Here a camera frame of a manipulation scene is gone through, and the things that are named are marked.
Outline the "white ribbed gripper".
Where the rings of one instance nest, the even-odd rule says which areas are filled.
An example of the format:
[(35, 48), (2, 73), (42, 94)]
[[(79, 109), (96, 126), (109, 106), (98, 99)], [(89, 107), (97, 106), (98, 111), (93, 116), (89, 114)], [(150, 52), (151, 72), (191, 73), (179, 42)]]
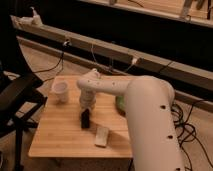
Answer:
[(94, 91), (82, 90), (79, 102), (82, 110), (93, 110), (96, 103), (96, 93)]

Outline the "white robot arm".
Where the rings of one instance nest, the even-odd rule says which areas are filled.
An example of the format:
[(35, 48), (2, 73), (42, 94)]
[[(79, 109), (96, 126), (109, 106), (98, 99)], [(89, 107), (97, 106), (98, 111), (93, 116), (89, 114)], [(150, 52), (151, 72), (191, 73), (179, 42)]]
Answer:
[(135, 171), (185, 171), (171, 114), (175, 93), (154, 76), (101, 79), (96, 69), (79, 77), (80, 104), (90, 107), (97, 92), (123, 96)]

